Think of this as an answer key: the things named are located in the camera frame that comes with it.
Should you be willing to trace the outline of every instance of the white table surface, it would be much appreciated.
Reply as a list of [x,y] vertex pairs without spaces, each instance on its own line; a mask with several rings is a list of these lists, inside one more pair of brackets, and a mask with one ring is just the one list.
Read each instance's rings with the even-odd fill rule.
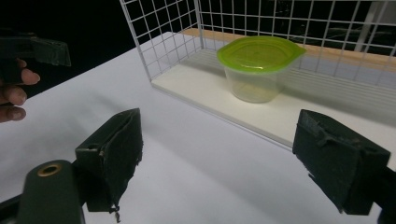
[[120,200],[122,223],[362,224],[379,214],[375,205],[369,217],[340,215],[292,153],[153,89],[135,49],[23,107],[25,120],[0,124],[0,201],[21,193],[31,169],[73,161],[112,115],[140,107],[144,155]]

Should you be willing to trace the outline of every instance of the plastic container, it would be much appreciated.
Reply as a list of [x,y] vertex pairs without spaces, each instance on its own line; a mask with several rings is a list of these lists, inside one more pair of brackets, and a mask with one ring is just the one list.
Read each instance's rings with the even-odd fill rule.
[[233,95],[251,102],[274,99],[283,89],[284,76],[305,49],[274,36],[237,39],[218,51]]

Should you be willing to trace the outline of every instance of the green lid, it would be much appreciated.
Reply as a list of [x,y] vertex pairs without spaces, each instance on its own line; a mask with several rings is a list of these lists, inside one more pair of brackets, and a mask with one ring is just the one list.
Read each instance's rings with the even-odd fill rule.
[[274,36],[237,39],[218,51],[220,62],[242,72],[276,72],[286,68],[305,53],[293,42]]

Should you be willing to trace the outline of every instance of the human hand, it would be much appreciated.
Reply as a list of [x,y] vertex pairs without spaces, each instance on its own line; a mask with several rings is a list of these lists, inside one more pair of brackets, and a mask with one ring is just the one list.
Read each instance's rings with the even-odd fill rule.
[[[26,67],[26,61],[17,59],[21,70],[22,85],[35,85],[40,76]],[[23,105],[26,101],[26,92],[19,86],[8,85],[0,80],[0,105],[12,103],[13,105]],[[10,120],[21,120],[26,116],[26,111],[17,106],[0,106],[0,123]]]

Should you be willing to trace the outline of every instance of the white shelf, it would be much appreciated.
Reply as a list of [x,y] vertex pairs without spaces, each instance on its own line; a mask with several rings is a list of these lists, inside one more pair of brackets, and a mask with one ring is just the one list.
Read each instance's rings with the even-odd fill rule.
[[[292,73],[290,80],[292,85],[290,84],[273,101],[265,104],[247,103],[230,93],[223,68],[216,58],[216,52],[203,49],[153,79],[152,85],[190,104],[273,139],[289,149],[292,147],[296,122],[301,109],[331,116],[381,147],[390,151],[394,149],[396,119],[392,119],[392,116],[394,117],[396,110],[389,112],[396,105],[392,101],[395,98],[394,91],[378,87],[374,90],[369,85],[331,77],[318,75],[313,77],[313,74],[301,74],[297,71]],[[306,84],[306,93],[294,90],[302,83]],[[309,95],[309,92],[316,91],[319,97],[325,96],[330,91],[329,88],[333,88],[336,92],[328,99],[319,100],[321,98]],[[396,167],[396,162],[392,162],[390,166]]]

